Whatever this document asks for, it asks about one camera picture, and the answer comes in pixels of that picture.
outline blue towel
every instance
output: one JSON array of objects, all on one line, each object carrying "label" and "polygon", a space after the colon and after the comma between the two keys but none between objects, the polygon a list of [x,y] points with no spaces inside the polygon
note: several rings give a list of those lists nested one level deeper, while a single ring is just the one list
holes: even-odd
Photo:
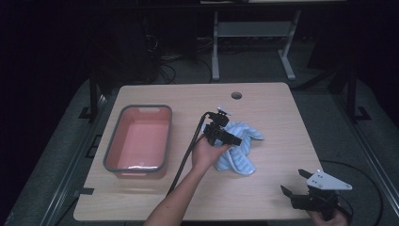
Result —
[{"label": "blue towel", "polygon": [[[219,157],[215,163],[215,167],[219,171],[233,170],[243,176],[252,174],[256,168],[247,158],[250,152],[250,142],[253,138],[263,139],[263,136],[258,131],[241,121],[229,122],[226,125],[225,130],[236,137],[241,138],[241,145],[231,146]],[[215,145],[221,144],[220,140],[217,140],[215,143]]]}]

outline gray carpet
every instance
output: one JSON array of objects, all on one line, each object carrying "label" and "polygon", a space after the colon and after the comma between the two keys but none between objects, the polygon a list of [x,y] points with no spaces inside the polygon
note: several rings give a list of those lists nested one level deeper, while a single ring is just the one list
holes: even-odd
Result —
[{"label": "gray carpet", "polygon": [[[288,81],[278,58],[279,43],[270,43],[262,50],[247,49],[242,53],[220,55],[219,83],[237,82],[285,82],[290,87],[300,85],[316,76],[321,71],[307,69],[312,43],[296,42],[289,58],[297,79]],[[199,55],[210,66],[210,53]],[[175,83],[207,83],[210,72],[202,61],[187,59],[168,63],[176,70]],[[343,112],[345,93],[331,95],[327,91],[330,79],[323,80],[316,86],[293,91],[295,102],[308,129],[313,146],[320,159],[349,164],[367,173],[374,181],[375,173],[365,157],[362,145],[353,124]],[[163,84],[160,76],[154,84]],[[118,90],[107,98],[101,112],[93,124],[88,120],[78,119],[81,110],[89,106],[88,82],[76,92],[71,104],[52,139],[44,150],[40,162],[19,198],[15,203],[12,218],[8,225],[142,225],[142,222],[79,222],[73,219],[74,191],[82,188],[91,165],[91,158],[86,158],[87,151],[96,136],[100,136],[112,109]],[[373,93],[358,82],[358,105],[364,106],[371,121],[359,121],[359,128],[375,151],[384,170],[390,176],[395,187],[399,187],[399,132],[375,100]],[[354,208],[353,225],[373,225],[378,217],[379,198],[372,183],[354,169],[336,163],[322,162],[324,170],[354,187],[343,195]],[[59,186],[67,169],[75,168],[69,184]],[[399,225],[399,218],[384,196],[383,215],[379,225]],[[59,201],[59,208],[52,201]],[[234,225],[265,225],[265,222],[236,222]],[[313,225],[310,220],[267,222],[270,226]]]}]

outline forearm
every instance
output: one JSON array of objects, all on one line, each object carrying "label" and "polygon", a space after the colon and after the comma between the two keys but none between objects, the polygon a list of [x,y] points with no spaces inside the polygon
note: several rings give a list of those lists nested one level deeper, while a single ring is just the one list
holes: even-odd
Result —
[{"label": "forearm", "polygon": [[201,169],[191,169],[179,185],[156,206],[144,225],[180,225],[205,172]]}]

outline wooden table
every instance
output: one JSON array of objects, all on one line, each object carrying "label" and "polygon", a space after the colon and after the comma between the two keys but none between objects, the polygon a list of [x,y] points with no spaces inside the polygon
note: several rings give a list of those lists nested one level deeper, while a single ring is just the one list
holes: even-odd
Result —
[{"label": "wooden table", "polygon": [[[240,100],[231,97],[242,93]],[[169,105],[173,125],[168,171],[159,180],[119,179],[103,166],[106,147],[119,113],[126,105]],[[261,220],[307,218],[292,208],[280,185],[305,194],[306,179],[298,169],[321,168],[308,132],[286,84],[204,84],[123,87],[115,102],[74,211],[77,220],[145,220],[166,196],[200,117],[223,105],[231,121],[243,121],[263,134],[253,140],[248,158],[257,170],[248,177],[210,168],[201,181],[185,220]],[[187,161],[181,179],[191,168]]]}]

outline plastic bin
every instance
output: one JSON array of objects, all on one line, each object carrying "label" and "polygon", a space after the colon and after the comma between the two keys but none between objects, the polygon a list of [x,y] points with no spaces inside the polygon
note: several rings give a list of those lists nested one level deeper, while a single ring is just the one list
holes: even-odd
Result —
[{"label": "plastic bin", "polygon": [[159,179],[167,170],[172,110],[167,105],[128,105],[118,118],[104,167],[120,178]]}]

